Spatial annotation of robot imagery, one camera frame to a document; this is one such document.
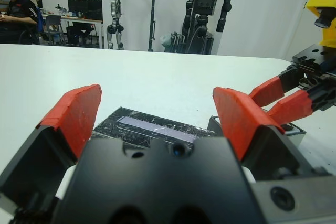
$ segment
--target red foam pad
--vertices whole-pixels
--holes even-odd
[[[78,158],[90,139],[100,100],[98,84],[73,89],[63,95],[39,125],[60,129]]]
[[[279,100],[284,95],[280,78],[274,77],[254,88],[250,97],[257,105],[264,107]]]
[[[239,160],[243,159],[256,130],[261,125],[274,125],[284,133],[281,126],[249,95],[220,87],[214,89],[213,95],[223,135],[230,140]]]
[[[280,100],[267,114],[282,125],[311,115],[313,113],[311,104],[308,93],[305,90],[298,90]]]

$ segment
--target yellow robot part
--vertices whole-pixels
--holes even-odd
[[[324,7],[336,8],[336,0],[308,0],[306,3],[306,8],[317,17],[320,17]],[[336,48],[336,19],[334,18],[329,28],[322,29],[322,32],[323,41],[320,42],[320,45]]]

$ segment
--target black humanoid robot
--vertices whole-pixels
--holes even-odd
[[[207,32],[208,15],[214,15],[217,0],[188,0],[183,22],[182,36],[186,43],[179,52],[210,54],[213,38]],[[231,0],[224,0],[222,14],[217,24],[217,32],[223,32],[227,13],[231,10]]]

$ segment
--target desk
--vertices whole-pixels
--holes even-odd
[[[206,128],[216,115],[213,87],[249,93],[283,71],[280,59],[183,55],[89,48],[0,45],[0,173],[61,96],[98,83],[95,126],[118,107]],[[308,133],[299,146],[313,166],[336,174],[336,108],[295,122]],[[66,173],[62,197],[73,168]],[[0,211],[0,223],[9,220]]]
[[[42,14],[43,19],[46,19],[48,15],[47,14]],[[99,35],[99,48],[103,48],[103,21],[101,20],[95,20],[95,19],[85,19],[85,18],[73,18],[73,17],[65,17],[61,16],[62,20],[65,20],[68,22],[68,26],[70,25],[69,22],[79,22],[79,23],[87,23],[87,24],[95,24],[96,26],[100,27],[100,32],[98,33]]]

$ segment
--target silver humanoid robot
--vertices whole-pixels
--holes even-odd
[[[111,15],[113,18],[112,25],[107,28],[107,40],[109,49],[113,49],[112,35],[115,34],[117,38],[117,45],[119,50],[124,50],[124,45],[121,43],[121,32],[124,27],[120,25],[119,19],[121,17],[121,2],[120,0],[111,0]]]

